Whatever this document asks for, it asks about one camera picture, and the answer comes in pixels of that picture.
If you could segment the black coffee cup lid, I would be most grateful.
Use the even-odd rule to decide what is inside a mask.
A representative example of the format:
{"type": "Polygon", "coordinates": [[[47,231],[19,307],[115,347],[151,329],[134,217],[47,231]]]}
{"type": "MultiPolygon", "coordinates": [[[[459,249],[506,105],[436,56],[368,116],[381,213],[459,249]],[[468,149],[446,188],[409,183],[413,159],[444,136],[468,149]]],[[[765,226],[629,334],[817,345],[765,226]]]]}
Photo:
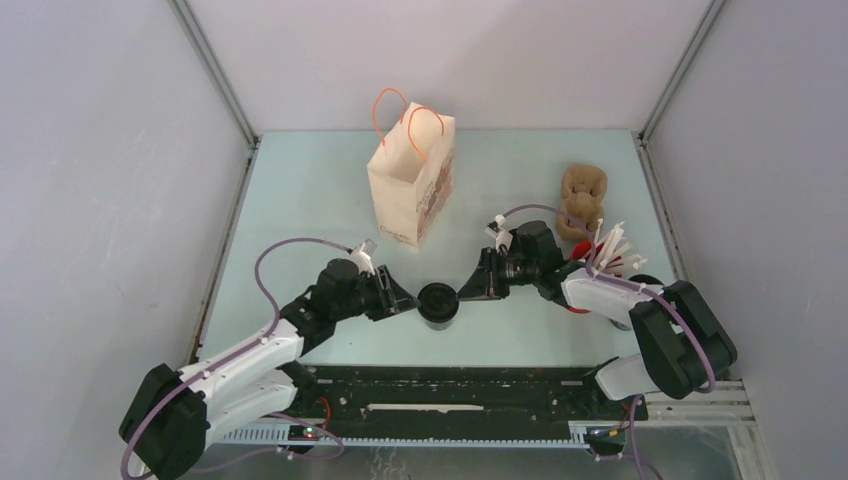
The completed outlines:
{"type": "Polygon", "coordinates": [[[433,323],[448,322],[459,310],[457,292],[440,282],[425,285],[418,293],[418,302],[420,315],[433,323]]]}

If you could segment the dark takeout coffee cup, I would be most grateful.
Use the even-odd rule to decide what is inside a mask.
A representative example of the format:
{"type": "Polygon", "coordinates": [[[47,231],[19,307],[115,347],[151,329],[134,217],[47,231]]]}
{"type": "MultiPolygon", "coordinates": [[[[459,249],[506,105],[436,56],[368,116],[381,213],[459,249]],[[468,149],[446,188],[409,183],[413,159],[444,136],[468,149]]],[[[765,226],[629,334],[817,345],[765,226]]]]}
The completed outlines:
{"type": "Polygon", "coordinates": [[[430,328],[431,330],[434,330],[434,331],[444,331],[444,330],[448,329],[454,322],[453,317],[449,317],[449,318],[425,317],[424,320],[425,320],[425,324],[427,325],[427,327],[430,328]]]}

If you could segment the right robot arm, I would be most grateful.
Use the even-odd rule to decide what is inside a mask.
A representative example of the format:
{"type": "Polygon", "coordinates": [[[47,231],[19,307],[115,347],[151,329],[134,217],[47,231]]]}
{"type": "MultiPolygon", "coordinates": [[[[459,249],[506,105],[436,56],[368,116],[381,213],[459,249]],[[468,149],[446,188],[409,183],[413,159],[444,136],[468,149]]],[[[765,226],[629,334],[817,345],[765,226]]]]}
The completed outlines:
{"type": "Polygon", "coordinates": [[[547,301],[601,315],[635,334],[638,353],[589,374],[581,402],[591,416],[606,418],[638,394],[683,399],[708,388],[737,361],[736,346],[693,284],[678,280],[664,286],[590,273],[584,261],[565,258],[541,220],[509,231],[494,221],[487,232],[496,244],[482,249],[459,300],[503,299],[513,286],[532,285],[547,301]]]}

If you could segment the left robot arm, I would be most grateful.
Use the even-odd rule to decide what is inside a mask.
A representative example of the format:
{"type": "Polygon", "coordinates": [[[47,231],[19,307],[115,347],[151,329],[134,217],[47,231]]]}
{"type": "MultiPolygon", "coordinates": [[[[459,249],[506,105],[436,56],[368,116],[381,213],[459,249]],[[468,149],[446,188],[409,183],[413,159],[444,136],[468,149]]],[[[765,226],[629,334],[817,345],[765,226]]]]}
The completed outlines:
{"type": "Polygon", "coordinates": [[[316,390],[300,357],[328,340],[339,322],[380,321],[418,306],[386,266],[362,270],[348,259],[330,261],[252,336],[206,361],[179,369],[162,363],[146,373],[119,426],[122,477],[131,478],[129,461],[137,457],[150,476],[177,479],[245,423],[285,410],[308,414],[316,390]]]}

